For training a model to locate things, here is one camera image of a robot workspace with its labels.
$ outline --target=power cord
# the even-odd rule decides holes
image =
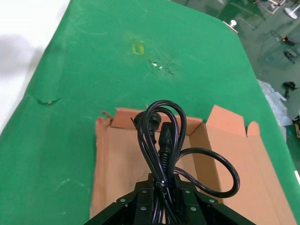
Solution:
[[[180,116],[181,129],[173,112],[165,108],[174,109]],[[166,114],[171,122],[164,122],[161,128],[158,144],[159,151],[155,148],[155,131],[158,130],[161,118],[158,113]],[[180,223],[180,215],[178,215],[174,205],[176,198],[173,190],[174,172],[181,174],[192,182],[196,187],[209,195],[219,198],[228,198],[235,195],[240,188],[240,178],[233,165],[221,155],[203,148],[188,148],[181,150],[186,130],[187,118],[182,108],[176,103],[169,100],[159,100],[151,104],[146,111],[138,114],[133,120],[137,130],[137,139],[142,154],[153,174],[156,184],[154,189],[154,211],[152,223],[162,223],[163,214],[165,214],[167,224]],[[186,171],[176,167],[177,161],[188,154],[204,154],[213,157],[222,163],[230,172],[233,178],[233,186],[229,191],[218,192],[212,190],[191,176]]]

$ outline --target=bubble wrap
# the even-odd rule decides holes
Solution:
[[[277,95],[269,83],[258,80],[261,89],[269,102],[271,109],[275,115],[279,126],[287,126],[292,123],[290,118],[287,116],[287,108],[281,102],[279,95]]]

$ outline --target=green floor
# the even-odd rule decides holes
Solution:
[[[284,94],[284,89],[281,87],[283,82],[294,81],[300,86],[300,59],[296,60],[296,64],[292,64],[283,54],[284,50],[290,48],[270,33],[270,30],[274,30],[280,36],[288,36],[300,43],[300,19],[294,20],[284,12],[284,8],[290,8],[293,2],[287,1],[271,14],[261,5],[253,4],[253,0],[174,1],[227,23],[234,19],[237,22],[235,29],[239,32],[238,36],[256,77],[270,83],[282,95]],[[289,117],[296,117],[300,109],[300,89],[295,90],[285,104]]]

